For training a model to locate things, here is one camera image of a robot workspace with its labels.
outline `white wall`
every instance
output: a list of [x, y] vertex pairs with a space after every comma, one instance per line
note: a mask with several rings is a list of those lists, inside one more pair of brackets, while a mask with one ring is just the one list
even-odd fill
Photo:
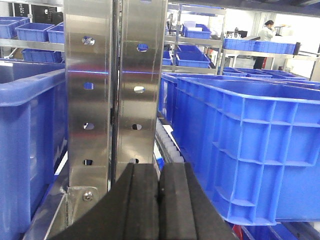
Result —
[[[320, 18], [309, 16], [296, 16], [277, 14], [275, 22], [277, 25], [289, 25], [291, 27], [283, 28], [282, 35], [285, 36], [287, 42], [300, 42], [300, 50], [316, 53], [320, 44]], [[288, 67], [291, 72], [310, 77], [314, 62], [302, 60], [289, 60]]]
[[254, 24], [255, 12], [237, 9], [227, 9], [224, 31], [239, 30], [248, 31], [248, 36], [251, 35], [252, 26]]

